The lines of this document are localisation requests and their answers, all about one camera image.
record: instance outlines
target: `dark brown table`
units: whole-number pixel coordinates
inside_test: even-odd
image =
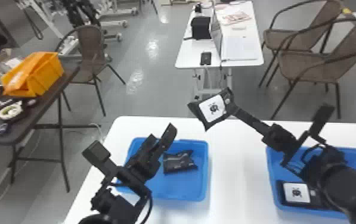
[[[64,96],[64,90],[72,79],[79,72],[79,64],[76,60],[61,60],[64,67],[65,73],[60,77],[53,85],[50,87],[46,93],[39,97],[39,103],[37,106],[29,110],[29,115],[22,120],[12,124],[10,126],[10,131],[5,135],[0,136],[0,145],[10,146],[13,149],[13,158],[10,163],[12,169],[11,183],[15,180],[16,162],[18,160],[24,161],[43,161],[50,163],[60,163],[66,191],[70,191],[69,180],[67,177],[65,162],[64,162],[64,142],[63,142],[63,129],[64,128],[89,128],[96,127],[94,125],[64,125],[62,122],[62,106],[61,106],[61,96]],[[66,100],[67,108],[70,110],[69,103]],[[37,124],[40,118],[45,114],[45,112],[50,108],[50,106],[56,101],[58,103],[58,123],[54,124]],[[32,129],[58,129],[59,139],[60,139],[60,158],[26,158],[19,157],[23,148],[17,149],[17,144],[20,143]]]

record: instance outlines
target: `black pouch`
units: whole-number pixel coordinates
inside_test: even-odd
[[[210,97],[203,101],[195,101],[187,104],[189,110],[204,124],[206,130],[230,116],[228,113],[224,113],[224,102],[215,103],[218,98],[220,98],[220,100],[222,101],[229,99],[231,102],[233,102],[234,100],[232,91],[229,88],[226,88],[213,97]],[[201,109],[201,104],[206,104],[210,111],[203,111]],[[216,116],[211,119],[207,119],[206,116],[209,115],[208,113],[215,113]]]
[[[163,166],[164,173],[173,173],[185,170],[197,169],[197,165],[190,158],[193,150],[181,151],[177,154],[164,153]]]

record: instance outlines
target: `roll of tape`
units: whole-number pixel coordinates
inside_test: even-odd
[[[20,104],[12,104],[4,107],[0,110],[1,120],[11,120],[22,113],[22,107]]]

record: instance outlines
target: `chair backrest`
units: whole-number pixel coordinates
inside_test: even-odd
[[[327,0],[309,27],[333,21],[341,14],[341,12],[342,3],[339,0]],[[321,26],[301,34],[296,38],[301,38],[302,43],[310,49],[318,42],[329,27],[330,25],[327,24],[326,26]]]
[[[349,57],[326,65],[325,74],[338,79],[356,64],[356,23],[339,45],[327,56],[327,59]]]
[[[83,61],[92,61],[95,58],[95,63],[101,64],[106,62],[104,56],[104,35],[101,29],[97,26],[87,25],[76,29],[79,39],[80,51]]]

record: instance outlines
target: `black box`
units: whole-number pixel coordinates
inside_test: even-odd
[[[191,20],[191,35],[193,39],[211,39],[210,17],[199,16]]]

